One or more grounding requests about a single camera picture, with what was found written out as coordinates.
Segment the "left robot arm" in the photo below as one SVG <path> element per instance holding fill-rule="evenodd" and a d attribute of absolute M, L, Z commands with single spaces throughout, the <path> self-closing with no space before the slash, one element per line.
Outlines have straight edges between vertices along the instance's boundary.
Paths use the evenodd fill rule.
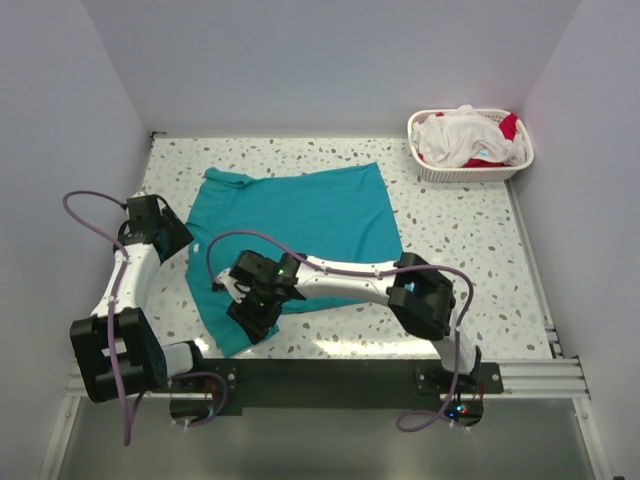
<path fill-rule="evenodd" d="M 114 267 L 90 315 L 72 323 L 70 341 L 88 397 L 103 403 L 156 391 L 173 382 L 185 392 L 207 380 L 200 349 L 192 340 L 162 346 L 146 315 L 150 287 L 160 266 L 194 240 L 160 195 L 118 202 L 127 219 L 112 244 Z"/>

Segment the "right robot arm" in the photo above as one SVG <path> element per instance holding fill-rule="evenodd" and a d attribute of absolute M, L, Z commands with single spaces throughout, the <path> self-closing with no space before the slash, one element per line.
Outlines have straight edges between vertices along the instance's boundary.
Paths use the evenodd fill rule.
<path fill-rule="evenodd" d="M 481 380 L 481 351 L 462 328 L 469 306 L 456 307 L 453 283 L 414 253 L 396 261 L 345 263 L 285 253 L 278 261 L 244 250 L 214 280 L 232 302 L 227 315 L 257 344 L 293 300 L 344 298 L 388 308 L 409 335 L 427 340 L 440 356 L 448 386 L 469 392 Z"/>

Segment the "teal t-shirt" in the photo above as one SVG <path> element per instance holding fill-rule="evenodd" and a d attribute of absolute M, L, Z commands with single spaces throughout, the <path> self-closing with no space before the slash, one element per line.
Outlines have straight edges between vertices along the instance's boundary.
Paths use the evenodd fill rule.
<path fill-rule="evenodd" d="M 243 250 L 277 260 L 292 250 L 327 260 L 380 263 L 402 252 L 391 202 L 377 164 L 291 177 L 254 179 L 211 167 L 205 172 L 187 227 L 194 237 L 186 281 L 201 320 L 226 357 L 251 345 L 226 313 L 231 302 L 210 277 Z"/>

